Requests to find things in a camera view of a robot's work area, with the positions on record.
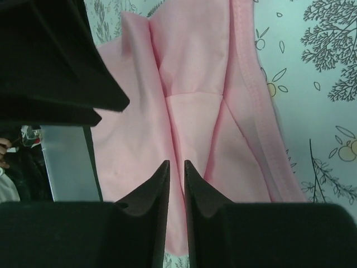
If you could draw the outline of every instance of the black object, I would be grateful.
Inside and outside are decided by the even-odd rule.
[[[117,203],[4,203],[0,260],[19,267],[162,267],[170,163]]]
[[[83,0],[0,2],[2,125],[95,126],[129,99],[91,38]]]
[[[357,229],[334,204],[235,204],[185,162],[190,268],[356,267]]]

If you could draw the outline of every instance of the fruit drawing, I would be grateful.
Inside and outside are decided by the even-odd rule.
[[[271,82],[269,82],[268,78],[267,78],[267,73],[266,71],[261,68],[265,78],[266,78],[266,81],[267,81],[267,86],[268,86],[268,89],[269,89],[269,92],[270,92],[270,96],[271,97],[274,97],[277,92],[282,92],[282,93],[287,93],[289,90],[287,89],[287,87],[285,87],[284,85],[280,85],[278,84],[277,82],[281,79],[281,77],[283,77],[286,73],[286,68],[282,69],[281,71],[279,71],[272,79]]]
[[[357,158],[357,138],[348,129],[336,126],[337,130],[348,138],[346,142],[336,135],[335,139],[340,144],[338,147],[334,148],[329,155],[332,158],[335,154],[338,154],[339,158],[344,162],[352,162]]]
[[[255,32],[257,33],[257,40],[255,41],[255,47],[257,50],[262,50],[266,46],[266,41],[263,39],[263,36],[268,32],[269,27],[266,28],[266,30],[260,34],[258,29],[255,29]]]

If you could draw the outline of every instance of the pink fabric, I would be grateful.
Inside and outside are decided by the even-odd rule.
[[[166,250],[188,253],[184,160],[235,202],[305,201],[254,49],[252,0],[167,0],[152,18],[122,13],[99,52],[131,103],[97,110],[92,129],[105,200],[171,162]]]

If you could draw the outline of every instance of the seam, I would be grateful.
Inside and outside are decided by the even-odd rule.
[[[242,43],[242,39],[244,37],[244,34],[242,33],[242,16],[241,14],[243,13],[242,11],[242,7],[239,3],[237,3],[239,0],[232,0],[233,1],[233,14],[234,14],[234,23],[236,25],[235,27],[235,33],[236,33],[236,41],[237,41],[237,46],[238,44]],[[252,100],[253,100],[253,105],[256,107],[256,109],[258,110],[258,113],[262,114],[262,104],[261,104],[261,100],[259,97],[259,94],[257,94],[256,90],[259,89],[259,85],[254,81],[253,78],[253,74],[252,71],[249,70],[249,68],[247,67],[247,58],[248,55],[247,53],[243,50],[238,50],[238,48],[236,47],[237,53],[238,55],[242,55],[242,57],[239,57],[239,59],[242,62],[242,76],[244,79],[245,84],[247,85],[247,89],[249,91],[249,93],[252,96]],[[277,186],[278,192],[281,196],[281,198],[284,199],[288,199],[288,201],[292,200],[291,197],[291,193],[289,188],[287,187],[286,182],[283,180],[282,177],[282,171],[281,168],[279,167],[279,164],[277,162],[276,159],[276,154],[274,152],[274,150],[272,149],[271,145],[269,144],[269,142],[267,142],[268,140],[268,136],[269,136],[269,131],[267,131],[267,121],[270,120],[271,115],[267,114],[266,115],[266,120],[257,118],[256,113],[254,115],[255,118],[255,123],[257,125],[260,126],[260,131],[258,131],[258,137],[260,138],[260,142],[263,146],[263,152],[266,155],[266,157],[270,157],[270,161],[268,161],[268,166],[272,166],[272,168],[274,168],[277,171],[277,176],[273,175],[273,181]],[[285,197],[284,193],[281,193],[281,185],[283,185],[285,192],[288,194],[287,197]]]

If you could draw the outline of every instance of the pink garment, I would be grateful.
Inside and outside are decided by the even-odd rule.
[[[184,160],[235,202],[301,202],[254,49],[252,0],[167,0],[147,19],[122,13],[99,48],[131,100],[97,110],[92,129],[105,200],[171,162],[166,250],[188,253]]]

